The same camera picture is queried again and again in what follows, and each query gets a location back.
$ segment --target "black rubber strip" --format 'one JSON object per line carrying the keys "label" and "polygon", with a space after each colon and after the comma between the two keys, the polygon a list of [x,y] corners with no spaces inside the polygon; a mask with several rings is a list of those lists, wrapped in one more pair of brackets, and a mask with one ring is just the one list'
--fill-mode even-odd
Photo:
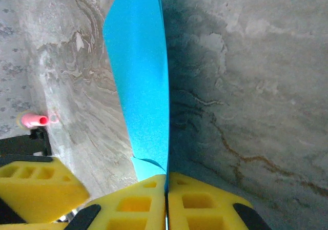
{"label": "black rubber strip", "polygon": [[43,156],[29,156],[29,155],[5,155],[0,157],[0,168],[8,165],[12,162],[24,161],[24,162],[52,162],[52,157]]}
{"label": "black rubber strip", "polygon": [[0,198],[0,224],[26,223],[15,211]]}
{"label": "black rubber strip", "polygon": [[93,204],[80,210],[64,230],[87,230],[100,210],[99,204]]}
{"label": "black rubber strip", "polygon": [[233,206],[249,230],[272,230],[254,209],[241,203]]}

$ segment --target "yellow foam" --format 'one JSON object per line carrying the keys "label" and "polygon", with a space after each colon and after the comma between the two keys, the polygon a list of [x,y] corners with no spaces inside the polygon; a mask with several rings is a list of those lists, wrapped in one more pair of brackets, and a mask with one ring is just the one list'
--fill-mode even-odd
{"label": "yellow foam", "polygon": [[170,230],[248,230],[234,210],[245,199],[191,177],[170,173]]}
{"label": "yellow foam", "polygon": [[0,230],[64,230],[67,223],[36,223],[0,225]]}
{"label": "yellow foam", "polygon": [[164,230],[165,177],[153,176],[88,203],[101,206],[88,230]]}
{"label": "yellow foam", "polygon": [[50,223],[89,198],[83,184],[57,159],[15,161],[0,168],[0,198],[28,223]]}

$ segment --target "yellow foam block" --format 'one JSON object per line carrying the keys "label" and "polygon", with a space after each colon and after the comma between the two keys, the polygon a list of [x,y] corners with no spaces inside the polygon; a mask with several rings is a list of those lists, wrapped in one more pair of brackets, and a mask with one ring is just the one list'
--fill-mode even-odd
{"label": "yellow foam block", "polygon": [[67,223],[5,224],[0,230],[64,230]]}
{"label": "yellow foam block", "polygon": [[57,159],[14,161],[0,168],[0,198],[27,223],[50,223],[89,198],[83,184]]}
{"label": "yellow foam block", "polygon": [[170,230],[248,230],[234,203],[245,199],[191,177],[170,173]]}
{"label": "yellow foam block", "polygon": [[98,198],[101,210],[88,230],[164,230],[165,175],[156,175]]}

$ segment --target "gray marble surface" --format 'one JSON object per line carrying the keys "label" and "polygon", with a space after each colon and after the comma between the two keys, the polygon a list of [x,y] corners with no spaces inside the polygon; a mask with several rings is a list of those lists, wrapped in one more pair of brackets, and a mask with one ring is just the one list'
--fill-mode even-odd
{"label": "gray marble surface", "polygon": [[[136,181],[101,36],[113,0],[15,0],[38,111],[99,197]],[[249,199],[275,229],[328,225],[328,0],[163,0],[171,169]]]}
{"label": "gray marble surface", "polygon": [[29,133],[16,123],[21,112],[33,109],[21,36],[11,0],[0,0],[0,139]]}

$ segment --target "blue paper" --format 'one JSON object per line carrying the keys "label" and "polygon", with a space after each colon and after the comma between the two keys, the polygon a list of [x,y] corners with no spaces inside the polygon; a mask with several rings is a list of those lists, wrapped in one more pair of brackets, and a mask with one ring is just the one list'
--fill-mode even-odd
{"label": "blue paper", "polygon": [[115,0],[103,35],[138,180],[166,174],[169,80],[161,0]]}

